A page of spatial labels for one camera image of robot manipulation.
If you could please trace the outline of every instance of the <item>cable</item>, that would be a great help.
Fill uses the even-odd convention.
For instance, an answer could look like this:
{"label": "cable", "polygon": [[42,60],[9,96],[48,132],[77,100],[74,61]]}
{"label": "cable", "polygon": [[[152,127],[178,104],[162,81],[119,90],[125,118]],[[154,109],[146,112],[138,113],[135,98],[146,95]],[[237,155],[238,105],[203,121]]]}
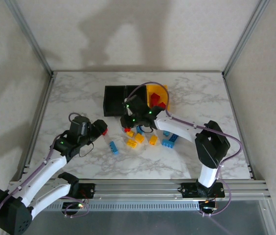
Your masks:
{"label": "cable", "polygon": [[[87,212],[84,213],[84,214],[80,214],[80,215],[71,215],[70,218],[78,218],[78,217],[83,217],[85,215],[87,215],[89,213],[89,205],[87,203],[84,203],[76,198],[73,198],[73,197],[69,197],[69,196],[64,196],[64,197],[61,197],[61,199],[70,199],[70,200],[74,200],[76,202],[79,202],[81,204],[83,204],[86,208],[87,208]],[[69,204],[66,208],[65,208],[65,211],[64,211],[64,216],[66,217],[67,216],[67,210],[69,209],[69,207],[73,206],[73,203],[72,204]]]}
{"label": "cable", "polygon": [[20,191],[24,186],[26,186],[46,165],[45,162],[48,162],[52,156],[52,153],[53,153],[53,147],[54,147],[54,144],[56,142],[56,140],[60,137],[61,135],[57,135],[53,142],[52,142],[52,145],[50,146],[50,150],[49,150],[49,153],[46,157],[46,161],[43,161],[41,163],[41,165],[26,179],[24,180],[23,183],[20,184],[20,186],[18,186],[16,189],[14,189],[6,198],[3,199],[3,201],[0,203],[0,210],[1,208],[3,207],[3,205],[6,203],[7,200],[9,200],[15,193],[17,193],[18,191]]}
{"label": "cable", "polygon": [[152,132],[153,132],[152,127],[150,127],[151,131],[149,131],[149,132],[146,132],[146,131],[142,130],[141,125],[139,125],[138,128],[139,128],[140,131],[142,131],[143,133],[152,133]]}
{"label": "cable", "polygon": [[91,151],[93,151],[93,149],[94,149],[94,144],[93,144],[93,142],[91,142],[91,144],[92,144],[92,149],[89,150],[89,152],[86,153],[84,156],[80,156],[80,150],[79,150],[78,155],[79,155],[81,158],[85,157],[85,156],[88,155]]}
{"label": "cable", "polygon": [[79,192],[85,197],[84,202],[87,200],[87,203],[89,204],[89,198],[86,196],[85,191],[82,189],[82,190],[80,190]]}
{"label": "cable", "polygon": [[[216,213],[209,214],[209,216],[214,216],[214,215],[222,213],[230,205],[230,202],[231,202],[231,189],[230,189],[229,185],[223,179],[219,179],[219,181],[221,181],[226,186],[228,193],[229,193],[229,199],[228,199],[228,202],[226,203],[226,205],[221,210],[219,210]],[[203,211],[199,211],[199,212],[203,215],[203,217],[206,214]]]}
{"label": "cable", "polygon": [[69,114],[69,121],[70,121],[70,122],[72,122],[72,120],[70,119],[70,116],[72,116],[72,115],[81,116],[81,114],[79,114],[79,113],[75,113],[75,112],[70,113],[70,114]]}
{"label": "cable", "polygon": [[[135,93],[135,91],[137,91],[140,87],[145,86],[145,85],[147,85],[147,84],[156,84],[156,85],[161,86],[161,87],[165,90],[165,92],[166,92],[166,94],[167,94],[167,103],[166,103],[165,112],[166,112],[167,116],[172,117],[171,114],[170,114],[170,113],[168,112],[168,110],[167,110],[168,104],[169,104],[169,93],[168,93],[168,90],[165,88],[165,86],[163,86],[162,84],[160,84],[160,83],[158,83],[158,82],[145,82],[145,83],[142,83],[141,85],[137,86],[137,87],[129,94],[129,96],[127,97],[127,99],[130,98],[130,97]],[[238,151],[237,151],[236,153],[230,155],[229,157],[223,159],[223,160],[220,162],[220,165],[219,165],[219,167],[217,168],[217,171],[216,171],[216,174],[215,174],[215,178],[218,179],[218,180],[220,180],[220,181],[227,187],[227,189],[228,189],[228,191],[229,191],[229,200],[228,200],[227,204],[224,206],[224,208],[222,208],[222,209],[221,209],[220,211],[218,211],[217,213],[214,213],[214,214],[211,214],[211,215],[217,215],[217,214],[223,212],[223,211],[229,206],[229,204],[230,204],[230,202],[231,202],[231,190],[230,190],[229,185],[228,185],[224,180],[218,178],[218,174],[220,173],[221,166],[224,164],[224,162],[226,162],[226,161],[228,161],[228,160],[230,160],[230,159],[236,157],[239,153],[241,153],[241,151],[242,151],[242,143],[240,142],[239,139],[237,139],[236,137],[231,136],[231,135],[229,135],[229,134],[226,134],[226,133],[223,133],[223,132],[220,132],[220,131],[216,131],[216,130],[210,129],[210,128],[207,128],[207,127],[205,127],[205,126],[197,126],[197,125],[195,125],[195,124],[193,124],[193,123],[190,123],[190,122],[187,122],[187,121],[184,121],[184,120],[180,120],[180,119],[175,118],[175,117],[172,117],[172,119],[175,120],[175,121],[181,122],[181,123],[183,123],[183,124],[189,125],[189,126],[191,126],[191,127],[194,127],[194,128],[199,128],[199,129],[202,129],[202,130],[206,130],[206,131],[213,132],[213,133],[218,134],[218,135],[221,135],[221,136],[228,137],[228,138],[230,138],[230,139],[236,141],[236,142],[239,144],[239,149],[238,149]]]}

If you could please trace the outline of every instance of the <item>black box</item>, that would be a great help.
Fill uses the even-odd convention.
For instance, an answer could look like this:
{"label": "black box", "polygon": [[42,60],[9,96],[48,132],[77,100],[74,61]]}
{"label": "black box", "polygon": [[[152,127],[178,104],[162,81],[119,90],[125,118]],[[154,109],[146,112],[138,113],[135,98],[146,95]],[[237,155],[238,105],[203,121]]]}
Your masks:
{"label": "black box", "polygon": [[[103,101],[104,116],[120,117],[126,114],[126,109],[123,106],[124,99],[127,98],[136,87],[137,86],[105,86]],[[140,87],[134,94],[138,95],[142,101],[147,103],[146,86]]]}

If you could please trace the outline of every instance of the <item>lego brick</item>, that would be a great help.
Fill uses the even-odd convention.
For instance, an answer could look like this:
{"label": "lego brick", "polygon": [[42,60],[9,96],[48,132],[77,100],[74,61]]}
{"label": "lego brick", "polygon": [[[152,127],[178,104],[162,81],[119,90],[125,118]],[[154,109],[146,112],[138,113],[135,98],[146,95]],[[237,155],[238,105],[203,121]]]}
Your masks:
{"label": "lego brick", "polygon": [[154,100],[154,101],[156,101],[156,102],[158,102],[160,100],[160,96],[158,94],[156,94],[156,93],[153,93],[151,95],[151,99]]}
{"label": "lego brick", "polygon": [[168,148],[173,148],[174,147],[174,142],[168,141],[168,140],[162,140],[162,145]]}
{"label": "lego brick", "polygon": [[132,148],[136,148],[137,146],[137,142],[134,140],[128,140],[126,144]]}
{"label": "lego brick", "polygon": [[116,147],[114,141],[111,141],[111,142],[110,142],[110,148],[111,148],[111,151],[112,151],[114,154],[118,154],[118,150],[117,150],[117,147]]}
{"label": "lego brick", "polygon": [[151,145],[156,145],[157,141],[158,141],[158,137],[157,136],[152,136],[149,143]]}
{"label": "lego brick", "polygon": [[169,131],[163,131],[163,135],[165,135],[166,137],[168,137],[168,136],[169,136],[169,134],[170,134],[170,132],[169,132]]}
{"label": "lego brick", "polygon": [[129,132],[126,132],[126,134],[130,137],[133,137],[134,136],[134,132],[133,131],[129,131]]}
{"label": "lego brick", "polygon": [[144,136],[142,136],[141,134],[138,133],[138,134],[135,136],[135,140],[136,140],[137,142],[139,142],[139,143],[142,143],[143,140],[144,140]]}
{"label": "lego brick", "polygon": [[143,131],[139,128],[139,126],[136,126],[136,131],[137,131],[137,133],[139,133],[139,134],[143,134]]}
{"label": "lego brick", "polygon": [[169,141],[175,142],[175,141],[177,140],[177,138],[178,138],[178,135],[173,134],[173,135],[171,136],[171,138],[169,138]]}
{"label": "lego brick", "polygon": [[160,96],[156,93],[151,95],[151,107],[158,105],[160,100]]}
{"label": "lego brick", "polygon": [[163,102],[161,102],[160,104],[158,104],[158,106],[161,107],[161,108],[164,108],[164,109],[166,108],[166,104],[164,104]]}
{"label": "lego brick", "polygon": [[103,133],[102,133],[102,135],[106,135],[108,133],[108,129],[106,129]]}

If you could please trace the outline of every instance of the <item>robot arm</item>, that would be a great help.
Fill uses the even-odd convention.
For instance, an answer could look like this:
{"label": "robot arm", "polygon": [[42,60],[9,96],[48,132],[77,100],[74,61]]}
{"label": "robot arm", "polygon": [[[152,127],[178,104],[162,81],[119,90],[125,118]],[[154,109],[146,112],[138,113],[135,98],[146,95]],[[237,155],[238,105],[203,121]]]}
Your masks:
{"label": "robot arm", "polygon": [[[208,191],[216,180],[216,173],[221,160],[226,156],[230,144],[226,137],[200,130],[196,125],[189,126],[187,121],[174,114],[169,115],[158,106],[150,109],[141,99],[134,95],[125,101],[125,107],[131,115],[121,117],[121,125],[124,128],[133,128],[137,125],[151,127],[153,129],[169,131],[196,144],[202,169],[198,179],[198,185]],[[205,126],[209,129],[222,131],[218,124],[210,121]]]}
{"label": "robot arm", "polygon": [[44,185],[81,147],[91,144],[106,129],[103,120],[91,124],[87,117],[76,116],[69,130],[54,141],[46,158],[8,190],[0,189],[0,228],[12,235],[22,234],[45,207],[63,196],[74,195],[78,178],[69,173],[64,172],[52,184]]}

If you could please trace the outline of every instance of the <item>white marble surface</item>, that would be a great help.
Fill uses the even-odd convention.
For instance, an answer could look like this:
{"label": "white marble surface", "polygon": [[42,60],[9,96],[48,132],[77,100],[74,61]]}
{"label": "white marble surface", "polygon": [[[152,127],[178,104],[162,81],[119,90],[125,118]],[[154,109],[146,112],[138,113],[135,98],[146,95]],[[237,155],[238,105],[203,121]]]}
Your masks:
{"label": "white marble surface", "polygon": [[[94,150],[86,157],[76,156],[64,168],[78,178],[101,179],[181,179],[197,178],[201,170],[195,144],[178,138],[174,149],[161,145],[162,131],[156,131],[160,141],[151,146],[151,134],[135,149],[126,145],[130,138],[122,132],[119,117],[103,116],[106,85],[139,85],[156,81],[168,85],[170,111],[191,121],[207,123],[214,120],[225,133],[238,137],[227,92],[220,73],[183,72],[60,72],[48,101],[45,117],[38,135],[31,165],[48,153],[53,138],[69,129],[68,114],[78,112],[91,121],[103,119],[108,134],[94,142]],[[114,155],[109,142],[114,141],[119,154]],[[238,144],[231,141],[232,154]],[[86,153],[90,146],[81,150]],[[244,154],[228,161],[221,177],[249,179]]]}

